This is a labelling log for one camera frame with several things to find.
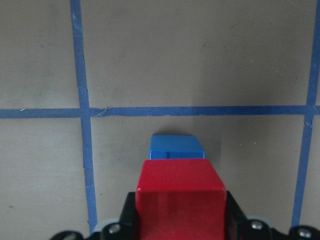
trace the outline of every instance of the blue tape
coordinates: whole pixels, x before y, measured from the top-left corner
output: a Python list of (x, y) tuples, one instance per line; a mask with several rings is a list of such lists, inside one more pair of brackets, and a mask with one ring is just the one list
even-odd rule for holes
[(44, 119), (79, 117), (79, 108), (0, 109), (0, 119)]
[(79, 94), (83, 167), (85, 179), (86, 204), (88, 209), (88, 222), (90, 233), (97, 225), (96, 193), (94, 185), (94, 170), (92, 159), (91, 122), (89, 114), (89, 96), (87, 90), (86, 64), (84, 57), (84, 40), (82, 30), (81, 3), (80, 0), (70, 0), (73, 49), (76, 71), (76, 82)]
[(319, 107), (316, 107), (318, 78), (320, 70), (320, 0), (316, 3), (315, 23), (313, 33), (313, 45), (311, 55), (311, 66), (309, 74), (309, 84), (306, 105), (313, 108), (315, 113), (309, 112), (304, 117), (304, 127), (302, 133), (302, 143), (300, 150), (300, 159), (298, 174), (295, 186), (294, 203), (292, 211), (291, 226), (295, 227), (300, 224), (300, 217), (303, 206), (309, 152), (312, 139), (313, 119), (314, 114), (319, 114)]
[(167, 106), (91, 108), (91, 117), (126, 116), (236, 116), (236, 115), (307, 115), (317, 114), (312, 106)]

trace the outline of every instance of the metal screw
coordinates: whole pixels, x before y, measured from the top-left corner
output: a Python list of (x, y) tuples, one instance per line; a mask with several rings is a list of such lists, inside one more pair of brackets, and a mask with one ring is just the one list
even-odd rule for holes
[(251, 227), (256, 230), (261, 230), (264, 227), (264, 225), (260, 221), (252, 221)]
[(73, 232), (69, 235), (65, 236), (62, 240), (76, 240), (77, 235), (75, 235)]
[(299, 228), (298, 234), (299, 234), (300, 237), (303, 237), (303, 238), (306, 238), (306, 239), (309, 239), (312, 236), (311, 232), (306, 228)]
[(116, 234), (117, 232), (119, 232), (121, 229), (121, 226), (117, 223), (115, 224), (112, 224), (110, 227), (109, 227), (109, 233), (110, 234)]

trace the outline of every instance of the red block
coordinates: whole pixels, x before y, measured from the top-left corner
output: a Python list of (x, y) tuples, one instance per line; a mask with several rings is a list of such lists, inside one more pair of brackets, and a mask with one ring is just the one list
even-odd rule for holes
[(135, 196), (140, 240), (225, 240), (227, 193), (207, 159), (146, 160)]

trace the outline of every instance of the gray floor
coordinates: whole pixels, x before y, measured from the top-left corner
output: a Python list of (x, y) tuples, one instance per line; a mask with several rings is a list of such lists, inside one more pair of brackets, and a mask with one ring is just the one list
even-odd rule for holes
[[(82, 1), (90, 106), (304, 105), (316, 3)], [(69, 1), (4, 0), (0, 23), (0, 109), (78, 108)], [(298, 115), (91, 118), (98, 220), (135, 190), (151, 135), (190, 134), (243, 210), (287, 232), (303, 126)], [(301, 223), (320, 229), (318, 116), (313, 127)], [(80, 119), (1, 119), (0, 132), (1, 239), (87, 236)]]

